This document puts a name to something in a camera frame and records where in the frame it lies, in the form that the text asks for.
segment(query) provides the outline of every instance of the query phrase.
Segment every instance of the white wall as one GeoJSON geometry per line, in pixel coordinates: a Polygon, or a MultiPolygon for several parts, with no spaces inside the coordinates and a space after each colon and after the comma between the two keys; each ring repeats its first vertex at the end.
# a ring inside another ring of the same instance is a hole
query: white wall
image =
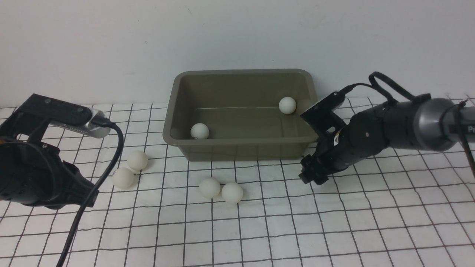
{"type": "Polygon", "coordinates": [[[473,0],[4,0],[0,105],[167,102],[204,69],[302,68],[320,96],[374,70],[468,92],[474,49],[473,0]]]}

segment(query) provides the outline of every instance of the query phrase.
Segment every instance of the grid mat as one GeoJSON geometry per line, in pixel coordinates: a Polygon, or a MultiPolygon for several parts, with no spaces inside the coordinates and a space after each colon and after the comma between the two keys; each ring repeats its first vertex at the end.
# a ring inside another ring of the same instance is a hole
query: grid mat
{"type": "MultiPolygon", "coordinates": [[[[350,98],[336,113],[348,122],[373,103],[381,100],[350,98]]],[[[188,162],[163,141],[166,104],[94,108],[125,133],[120,166],[134,150],[150,161],[131,190],[106,180],[65,266],[475,266],[475,179],[460,144],[445,153],[386,149],[305,185],[298,160],[188,162]],[[240,183],[244,199],[202,198],[197,186],[209,176],[240,183]]],[[[14,110],[0,108],[0,118],[14,110]]],[[[96,182],[117,135],[50,127],[45,141],[96,182]]],[[[0,267],[55,266],[76,210],[0,202],[0,267]]]]}

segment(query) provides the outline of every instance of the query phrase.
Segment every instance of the ping pong ball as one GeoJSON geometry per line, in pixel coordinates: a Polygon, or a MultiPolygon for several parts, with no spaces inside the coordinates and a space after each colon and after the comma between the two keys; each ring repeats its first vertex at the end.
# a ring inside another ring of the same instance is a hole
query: ping pong ball
{"type": "Polygon", "coordinates": [[[131,170],[119,168],[112,174],[112,183],[120,189],[127,189],[133,183],[134,177],[131,170]]]}
{"type": "Polygon", "coordinates": [[[206,178],[199,184],[201,195],[207,199],[212,199],[219,195],[221,185],[214,178],[206,178]]]}
{"type": "Polygon", "coordinates": [[[289,96],[282,98],[279,102],[279,110],[284,114],[292,114],[296,108],[297,103],[289,96]]]}
{"type": "Polygon", "coordinates": [[[148,164],[148,157],[142,151],[136,150],[129,154],[129,158],[127,159],[127,164],[131,169],[140,171],[145,168],[148,164]]]}
{"type": "Polygon", "coordinates": [[[209,129],[205,124],[195,124],[190,132],[193,139],[207,139],[209,136],[209,129]]]}
{"type": "Polygon", "coordinates": [[[244,191],[242,190],[242,187],[235,182],[225,184],[221,191],[221,196],[224,201],[230,204],[237,204],[241,201],[243,195],[244,191]]]}

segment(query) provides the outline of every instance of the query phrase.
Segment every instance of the black cable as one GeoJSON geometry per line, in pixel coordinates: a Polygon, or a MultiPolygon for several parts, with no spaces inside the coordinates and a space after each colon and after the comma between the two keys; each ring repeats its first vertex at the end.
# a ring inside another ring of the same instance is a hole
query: black cable
{"type": "Polygon", "coordinates": [[[397,93],[399,93],[400,95],[402,95],[403,97],[407,98],[408,100],[412,101],[414,100],[416,97],[409,93],[406,89],[402,88],[402,86],[398,85],[395,81],[393,81],[391,78],[389,78],[388,76],[382,74],[381,72],[373,72],[370,74],[370,76],[368,77],[368,79],[370,80],[370,83],[371,85],[374,87],[375,90],[382,90],[382,91],[385,91],[386,93],[388,93],[386,90],[384,90],[379,84],[378,82],[376,81],[376,78],[378,78],[379,80],[383,81],[385,84],[389,85],[389,87],[391,87],[392,89],[394,89],[394,91],[396,91],[397,93]]]}
{"type": "Polygon", "coordinates": [[[465,104],[468,100],[464,100],[456,105],[456,112],[454,112],[454,122],[455,122],[455,129],[457,130],[458,138],[460,139],[460,143],[464,148],[465,155],[467,156],[468,164],[472,169],[472,174],[475,177],[475,160],[472,155],[472,151],[470,150],[470,146],[468,145],[467,137],[462,129],[461,118],[460,118],[460,110],[465,107],[465,104]]]}
{"type": "Polygon", "coordinates": [[[83,203],[81,206],[79,206],[79,210],[76,213],[76,216],[74,217],[73,224],[71,225],[71,229],[69,230],[69,234],[67,235],[66,243],[64,245],[63,251],[61,252],[61,256],[59,257],[58,263],[56,264],[56,267],[62,267],[64,264],[64,261],[66,260],[67,253],[69,251],[69,247],[71,246],[71,243],[73,242],[74,235],[76,234],[77,226],[79,225],[79,221],[81,219],[81,216],[84,213],[84,210],[86,209],[87,204],[90,202],[92,196],[94,196],[95,192],[99,190],[99,187],[104,183],[105,179],[109,176],[110,172],[114,168],[115,164],[119,160],[119,156],[122,153],[122,149],[124,148],[124,135],[115,123],[112,123],[109,121],[107,118],[99,119],[100,117],[96,117],[93,119],[93,123],[101,126],[101,127],[109,127],[114,129],[117,132],[117,135],[119,136],[119,142],[117,145],[117,150],[115,151],[115,154],[112,158],[112,161],[109,163],[107,166],[106,170],[104,173],[101,175],[97,183],[94,185],[94,187],[91,189],[87,197],[84,199],[83,203]]]}
{"type": "Polygon", "coordinates": [[[378,93],[380,93],[381,95],[383,95],[387,100],[388,102],[390,103],[393,103],[395,102],[396,100],[392,97],[392,95],[384,90],[384,88],[382,88],[381,86],[372,86],[372,85],[369,85],[369,84],[365,84],[365,83],[356,83],[356,84],[352,84],[350,86],[347,86],[345,88],[343,88],[342,90],[340,90],[340,92],[344,95],[346,95],[347,93],[351,92],[355,87],[357,86],[366,86],[366,87],[369,87],[373,90],[376,90],[378,93]]]}

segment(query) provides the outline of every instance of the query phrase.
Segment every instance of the olive green tray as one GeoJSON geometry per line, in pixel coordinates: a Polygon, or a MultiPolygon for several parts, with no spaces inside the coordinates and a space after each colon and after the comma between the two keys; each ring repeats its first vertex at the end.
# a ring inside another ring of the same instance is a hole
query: olive green tray
{"type": "Polygon", "coordinates": [[[173,83],[163,139],[189,161],[281,160],[302,157],[317,135],[300,117],[317,101],[312,76],[300,69],[189,71],[173,83]],[[297,102],[291,115],[279,101],[297,102]],[[193,140],[196,123],[209,138],[193,140]]]}

